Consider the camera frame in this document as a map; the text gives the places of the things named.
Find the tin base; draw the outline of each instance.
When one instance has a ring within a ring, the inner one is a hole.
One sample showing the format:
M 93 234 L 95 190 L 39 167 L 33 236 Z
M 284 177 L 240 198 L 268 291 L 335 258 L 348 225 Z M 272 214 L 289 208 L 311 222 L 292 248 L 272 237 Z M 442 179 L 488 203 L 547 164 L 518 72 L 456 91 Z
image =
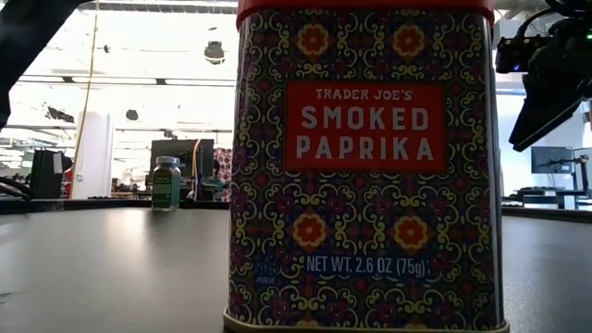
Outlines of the tin base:
M 495 330 L 464 330 L 464 329 L 404 329 L 404 328 L 341 328 L 341 327 L 281 327 L 256 326 L 242 323 L 228 315 L 228 308 L 224 309 L 224 331 L 227 333 L 311 333 L 313 331 L 336 333 L 510 333 L 510 325 Z

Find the red lid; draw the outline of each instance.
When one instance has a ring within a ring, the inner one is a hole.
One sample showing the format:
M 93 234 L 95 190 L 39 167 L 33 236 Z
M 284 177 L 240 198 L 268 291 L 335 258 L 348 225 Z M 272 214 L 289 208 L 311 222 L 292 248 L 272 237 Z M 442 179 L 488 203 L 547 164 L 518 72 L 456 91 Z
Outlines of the red lid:
M 468 8 L 483 13 L 493 24 L 493 0 L 239 0 L 237 27 L 249 15 L 263 8 L 278 7 L 409 7 L 409 8 Z

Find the green label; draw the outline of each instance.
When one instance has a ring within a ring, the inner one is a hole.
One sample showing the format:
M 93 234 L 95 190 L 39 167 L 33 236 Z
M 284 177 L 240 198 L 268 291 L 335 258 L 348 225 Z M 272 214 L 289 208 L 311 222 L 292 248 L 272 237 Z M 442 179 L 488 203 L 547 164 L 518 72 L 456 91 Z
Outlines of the green label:
M 154 174 L 152 187 L 152 207 L 169 208 L 171 206 L 171 185 L 173 175 Z

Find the red label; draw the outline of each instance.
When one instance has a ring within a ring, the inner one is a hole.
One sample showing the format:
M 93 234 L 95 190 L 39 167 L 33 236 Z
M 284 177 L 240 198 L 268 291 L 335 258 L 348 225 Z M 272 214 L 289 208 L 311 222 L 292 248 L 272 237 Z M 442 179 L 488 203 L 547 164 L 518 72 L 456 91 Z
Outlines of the red label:
M 289 82 L 287 171 L 447 172 L 444 87 Z

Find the dark table surface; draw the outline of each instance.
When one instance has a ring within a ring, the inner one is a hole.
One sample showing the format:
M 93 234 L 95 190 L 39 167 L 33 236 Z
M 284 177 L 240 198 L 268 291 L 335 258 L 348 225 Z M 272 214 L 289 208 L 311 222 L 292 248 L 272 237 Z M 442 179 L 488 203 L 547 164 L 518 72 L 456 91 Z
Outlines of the dark table surface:
M 221 332 L 228 212 L 0 216 L 0 333 Z M 518 333 L 592 331 L 592 226 L 505 217 Z

